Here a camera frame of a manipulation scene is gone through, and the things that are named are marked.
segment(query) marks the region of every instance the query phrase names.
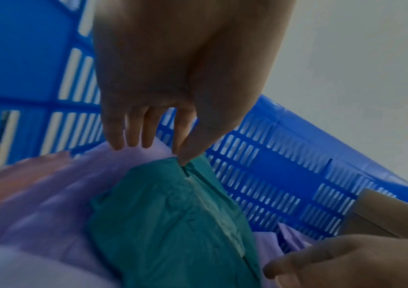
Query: blue plastic basket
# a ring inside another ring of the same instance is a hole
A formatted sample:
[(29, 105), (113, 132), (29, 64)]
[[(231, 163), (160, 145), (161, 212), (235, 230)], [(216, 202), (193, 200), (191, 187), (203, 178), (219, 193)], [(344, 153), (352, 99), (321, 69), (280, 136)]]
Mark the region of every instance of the blue plastic basket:
[[(0, 0), (0, 167), (101, 143), (91, 22), (95, 0)], [(158, 137), (171, 144), (174, 110)], [(315, 239), (338, 233), (364, 188), (408, 202), (408, 182), (261, 97), (207, 151), (254, 230), (278, 221)]]

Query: fingernail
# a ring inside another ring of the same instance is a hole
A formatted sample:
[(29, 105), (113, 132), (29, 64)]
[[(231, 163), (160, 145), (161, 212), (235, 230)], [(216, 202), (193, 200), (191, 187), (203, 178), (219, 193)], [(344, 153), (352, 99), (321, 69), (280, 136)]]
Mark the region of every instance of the fingernail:
[(295, 274), (279, 275), (275, 277), (275, 282), (279, 288), (300, 288), (299, 279)]

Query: gray wall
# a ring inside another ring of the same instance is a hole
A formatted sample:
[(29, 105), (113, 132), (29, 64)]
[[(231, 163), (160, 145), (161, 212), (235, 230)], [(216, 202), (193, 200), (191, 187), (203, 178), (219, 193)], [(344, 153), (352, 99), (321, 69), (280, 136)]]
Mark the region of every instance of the gray wall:
[(298, 0), (264, 94), (408, 180), (408, 0)]

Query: person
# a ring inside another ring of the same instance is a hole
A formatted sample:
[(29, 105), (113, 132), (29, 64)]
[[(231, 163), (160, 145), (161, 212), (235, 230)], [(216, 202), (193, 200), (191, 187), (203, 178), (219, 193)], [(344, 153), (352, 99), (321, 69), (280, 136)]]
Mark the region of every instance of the person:
[[(172, 149), (181, 165), (234, 129), (262, 92), (294, 4), (99, 0), (96, 73), (113, 149), (125, 141), (151, 146), (170, 107), (177, 108)], [(330, 238), (272, 261), (264, 274), (283, 288), (408, 287), (408, 240)]]

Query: green cloth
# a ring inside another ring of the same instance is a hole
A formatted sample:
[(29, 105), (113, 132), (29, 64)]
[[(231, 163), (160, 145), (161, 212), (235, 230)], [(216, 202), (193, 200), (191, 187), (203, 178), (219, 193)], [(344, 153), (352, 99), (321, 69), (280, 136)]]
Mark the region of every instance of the green cloth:
[(124, 287), (260, 287), (253, 233), (203, 156), (136, 167), (92, 207), (89, 235)]

